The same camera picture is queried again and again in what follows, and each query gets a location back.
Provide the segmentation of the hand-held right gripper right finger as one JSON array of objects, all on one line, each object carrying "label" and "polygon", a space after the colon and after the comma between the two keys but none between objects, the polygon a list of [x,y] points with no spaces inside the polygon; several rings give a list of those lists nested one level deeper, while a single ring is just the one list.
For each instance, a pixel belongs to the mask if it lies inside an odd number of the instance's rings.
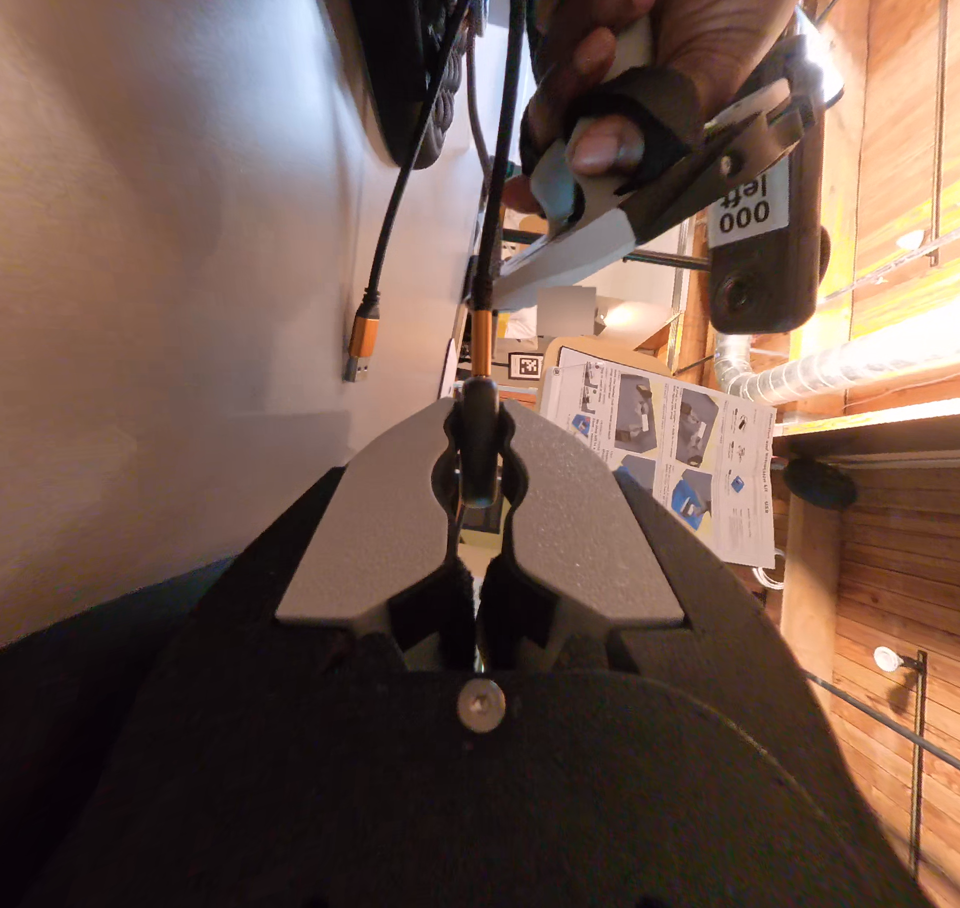
[{"label": "hand-held right gripper right finger", "polygon": [[502,414],[503,553],[522,633],[681,626],[683,608],[607,464],[517,402]]}]

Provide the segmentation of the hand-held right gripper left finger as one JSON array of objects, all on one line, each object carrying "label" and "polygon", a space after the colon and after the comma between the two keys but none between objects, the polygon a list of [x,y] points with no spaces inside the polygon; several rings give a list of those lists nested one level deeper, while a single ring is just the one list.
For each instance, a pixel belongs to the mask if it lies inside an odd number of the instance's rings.
[{"label": "hand-held right gripper left finger", "polygon": [[288,625],[390,631],[391,599],[447,559],[449,514],[433,471],[448,451],[452,398],[377,436],[341,481],[275,612]]}]

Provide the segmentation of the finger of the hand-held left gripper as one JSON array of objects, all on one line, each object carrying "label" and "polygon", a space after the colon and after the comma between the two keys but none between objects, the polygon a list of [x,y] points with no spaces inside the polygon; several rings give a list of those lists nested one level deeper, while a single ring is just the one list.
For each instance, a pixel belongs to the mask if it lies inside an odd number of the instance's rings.
[{"label": "finger of the hand-held left gripper", "polygon": [[492,308],[514,312],[537,302],[550,285],[576,284],[636,246],[622,206],[634,193],[615,176],[578,176],[567,144],[557,139],[534,168],[531,189],[548,224],[545,236],[503,262]]}]

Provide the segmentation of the slim black USB hub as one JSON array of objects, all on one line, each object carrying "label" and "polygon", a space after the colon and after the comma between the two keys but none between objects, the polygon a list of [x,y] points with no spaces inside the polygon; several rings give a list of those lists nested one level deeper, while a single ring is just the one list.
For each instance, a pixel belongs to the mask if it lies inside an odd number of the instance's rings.
[{"label": "slim black USB hub", "polygon": [[461,496],[464,506],[486,508],[498,491],[499,394],[488,376],[476,375],[462,385],[457,400]]}]

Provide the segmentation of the person's left hand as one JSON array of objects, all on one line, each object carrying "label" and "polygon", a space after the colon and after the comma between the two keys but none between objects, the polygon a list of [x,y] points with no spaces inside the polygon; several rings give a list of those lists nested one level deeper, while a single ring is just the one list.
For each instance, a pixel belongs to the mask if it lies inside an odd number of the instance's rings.
[{"label": "person's left hand", "polygon": [[529,0],[527,29],[536,80],[521,126],[524,173],[563,131],[570,105],[612,68],[618,36],[649,15],[654,64],[677,72],[711,120],[786,27],[800,0]]}]

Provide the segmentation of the black stand pole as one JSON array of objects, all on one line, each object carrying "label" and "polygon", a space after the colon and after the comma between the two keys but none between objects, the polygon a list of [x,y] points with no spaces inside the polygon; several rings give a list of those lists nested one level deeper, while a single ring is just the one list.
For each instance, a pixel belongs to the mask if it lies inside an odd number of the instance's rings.
[{"label": "black stand pole", "polygon": [[635,249],[622,256],[623,261],[648,263],[688,271],[709,271],[712,263],[708,258],[684,254],[664,253],[648,249]]}]

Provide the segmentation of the large instruction board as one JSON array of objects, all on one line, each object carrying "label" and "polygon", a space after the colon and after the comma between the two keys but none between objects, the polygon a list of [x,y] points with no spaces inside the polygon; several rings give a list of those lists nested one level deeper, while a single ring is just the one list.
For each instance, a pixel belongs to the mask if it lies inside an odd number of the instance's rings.
[{"label": "large instruction board", "polygon": [[723,562],[776,566],[773,407],[669,377],[635,350],[553,340],[538,410],[623,469]]}]

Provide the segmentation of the black quilted wrist rest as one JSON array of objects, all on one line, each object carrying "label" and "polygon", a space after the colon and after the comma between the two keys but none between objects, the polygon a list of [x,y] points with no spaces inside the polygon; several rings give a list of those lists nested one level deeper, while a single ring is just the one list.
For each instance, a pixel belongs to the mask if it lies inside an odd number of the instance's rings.
[{"label": "black quilted wrist rest", "polygon": [[457,0],[349,0],[381,134],[396,164],[409,154]]},{"label": "black quilted wrist rest", "polygon": [[2,647],[1,905],[64,840],[158,655],[234,559],[95,605]]}]

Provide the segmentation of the silver ventilation duct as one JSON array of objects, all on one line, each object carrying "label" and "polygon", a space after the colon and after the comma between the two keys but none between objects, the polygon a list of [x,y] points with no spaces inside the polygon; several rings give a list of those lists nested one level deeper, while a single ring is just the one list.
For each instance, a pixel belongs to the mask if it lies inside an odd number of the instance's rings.
[{"label": "silver ventilation duct", "polygon": [[932,311],[760,373],[750,349],[747,335],[717,336],[713,368],[721,391],[779,406],[956,364],[959,323]]}]

